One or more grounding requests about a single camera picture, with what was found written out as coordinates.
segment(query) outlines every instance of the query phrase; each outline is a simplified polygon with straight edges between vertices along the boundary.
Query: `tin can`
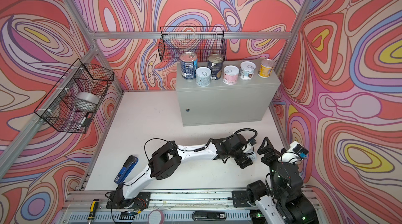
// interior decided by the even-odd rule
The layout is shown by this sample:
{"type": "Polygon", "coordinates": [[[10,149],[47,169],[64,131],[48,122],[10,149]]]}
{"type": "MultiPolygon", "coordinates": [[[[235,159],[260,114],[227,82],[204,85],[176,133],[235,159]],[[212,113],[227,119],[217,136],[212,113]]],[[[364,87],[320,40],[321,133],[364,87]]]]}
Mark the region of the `tin can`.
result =
{"type": "Polygon", "coordinates": [[[264,59],[261,61],[261,68],[258,71],[258,75],[262,78],[267,78],[271,75],[272,69],[274,68],[274,61],[271,59],[264,59]]]}
{"type": "Polygon", "coordinates": [[[243,80],[250,80],[253,77],[255,67],[255,64],[251,61],[242,62],[239,77],[243,80]]]}
{"type": "Polygon", "coordinates": [[[211,70],[211,80],[221,78],[224,58],[219,54],[211,54],[208,56],[208,68],[211,70]]]}
{"type": "Polygon", "coordinates": [[[180,55],[181,75],[184,79],[194,79],[197,69],[197,54],[194,52],[184,52],[180,55]]]}
{"type": "Polygon", "coordinates": [[[211,70],[207,67],[199,67],[195,71],[195,82],[201,87],[208,86],[211,82],[211,70]]]}
{"type": "Polygon", "coordinates": [[[225,84],[235,84],[237,82],[237,77],[239,76],[239,68],[233,65],[228,65],[224,67],[224,83],[225,84]]]}

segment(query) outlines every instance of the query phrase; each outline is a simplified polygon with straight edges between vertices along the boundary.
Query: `pink label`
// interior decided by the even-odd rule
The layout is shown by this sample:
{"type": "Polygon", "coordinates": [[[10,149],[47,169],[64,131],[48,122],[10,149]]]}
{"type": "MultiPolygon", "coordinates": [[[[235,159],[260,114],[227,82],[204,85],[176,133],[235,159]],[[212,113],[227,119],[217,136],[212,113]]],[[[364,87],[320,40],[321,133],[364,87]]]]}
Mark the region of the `pink label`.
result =
{"type": "Polygon", "coordinates": [[[224,73],[224,83],[225,84],[235,84],[238,76],[239,75],[228,75],[228,74],[224,73]]]}

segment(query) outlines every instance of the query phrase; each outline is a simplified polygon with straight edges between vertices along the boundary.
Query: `gray metal cabinet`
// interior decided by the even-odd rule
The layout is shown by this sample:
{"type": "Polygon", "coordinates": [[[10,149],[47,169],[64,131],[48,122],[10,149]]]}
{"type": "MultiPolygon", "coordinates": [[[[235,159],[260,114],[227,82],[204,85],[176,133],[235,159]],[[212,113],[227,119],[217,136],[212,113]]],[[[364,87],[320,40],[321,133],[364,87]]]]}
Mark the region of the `gray metal cabinet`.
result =
{"type": "MultiPolygon", "coordinates": [[[[268,78],[258,76],[261,60],[250,61],[257,66],[251,80],[238,78],[236,84],[227,85],[221,77],[206,87],[198,86],[195,80],[185,80],[178,63],[176,92],[183,126],[261,121],[281,82],[274,71],[268,78]]],[[[224,67],[234,65],[240,69],[242,62],[226,61],[224,67]]]]}

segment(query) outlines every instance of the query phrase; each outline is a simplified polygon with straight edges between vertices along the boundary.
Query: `can lid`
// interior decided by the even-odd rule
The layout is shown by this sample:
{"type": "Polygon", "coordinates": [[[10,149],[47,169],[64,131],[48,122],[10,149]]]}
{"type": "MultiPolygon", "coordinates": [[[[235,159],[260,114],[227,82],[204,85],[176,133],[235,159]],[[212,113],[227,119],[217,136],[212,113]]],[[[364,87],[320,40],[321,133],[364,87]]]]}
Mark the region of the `can lid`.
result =
{"type": "Polygon", "coordinates": [[[224,67],[224,72],[230,76],[239,74],[239,68],[233,65],[228,65],[224,67]]]}
{"type": "Polygon", "coordinates": [[[194,52],[188,51],[188,52],[181,53],[179,58],[181,61],[192,62],[192,61],[197,60],[197,54],[194,52]]]}
{"type": "Polygon", "coordinates": [[[195,74],[197,76],[210,76],[211,70],[207,67],[199,67],[196,69],[195,74]]]}
{"type": "Polygon", "coordinates": [[[208,56],[208,61],[212,63],[221,63],[223,60],[224,58],[219,54],[211,54],[208,56]]]}
{"type": "Polygon", "coordinates": [[[266,67],[273,67],[275,65],[274,61],[272,61],[271,59],[264,59],[261,61],[261,64],[266,67]]]}
{"type": "Polygon", "coordinates": [[[240,64],[240,67],[244,70],[255,70],[255,64],[251,61],[244,61],[240,64]]]}

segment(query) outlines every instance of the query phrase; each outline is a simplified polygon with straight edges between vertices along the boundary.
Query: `cabinet top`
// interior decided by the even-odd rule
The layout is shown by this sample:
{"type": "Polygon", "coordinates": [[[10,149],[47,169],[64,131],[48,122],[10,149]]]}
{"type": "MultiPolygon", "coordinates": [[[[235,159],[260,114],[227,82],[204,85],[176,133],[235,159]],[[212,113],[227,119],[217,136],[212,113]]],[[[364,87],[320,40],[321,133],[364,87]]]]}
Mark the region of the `cabinet top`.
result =
{"type": "MultiPolygon", "coordinates": [[[[244,61],[251,61],[255,63],[256,69],[254,71],[251,80],[243,80],[238,77],[237,82],[233,85],[228,85],[223,82],[223,74],[218,80],[211,80],[211,83],[206,87],[200,87],[195,83],[195,79],[186,80],[181,76],[180,62],[177,63],[177,75],[176,75],[176,91],[203,91],[203,90],[220,90],[220,89],[237,89],[237,88],[253,88],[253,87],[268,87],[279,86],[281,82],[272,71],[268,78],[262,78],[258,75],[260,70],[260,64],[263,59],[256,60],[241,60],[241,61],[225,61],[224,66],[234,65],[240,69],[240,64],[244,61]]],[[[198,67],[206,67],[207,63],[198,63],[198,67]]]]}

